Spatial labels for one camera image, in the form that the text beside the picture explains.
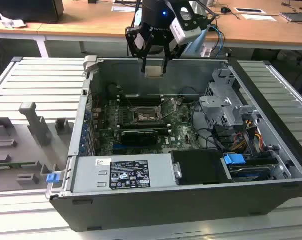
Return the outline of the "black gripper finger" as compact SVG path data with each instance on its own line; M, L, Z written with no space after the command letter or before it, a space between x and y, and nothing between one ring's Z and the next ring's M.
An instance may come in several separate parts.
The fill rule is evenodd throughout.
M166 73L167 63L168 61L172 59L178 59L182 54L182 45L175 44L175 47L170 50L169 46L169 39L164 36L163 37L163 44L164 48L164 57L163 57L163 63L162 63L162 74L164 75Z
M139 27L127 27L125 37L131 55L142 60L141 72L145 73L146 58L152 46L151 26L141 24Z

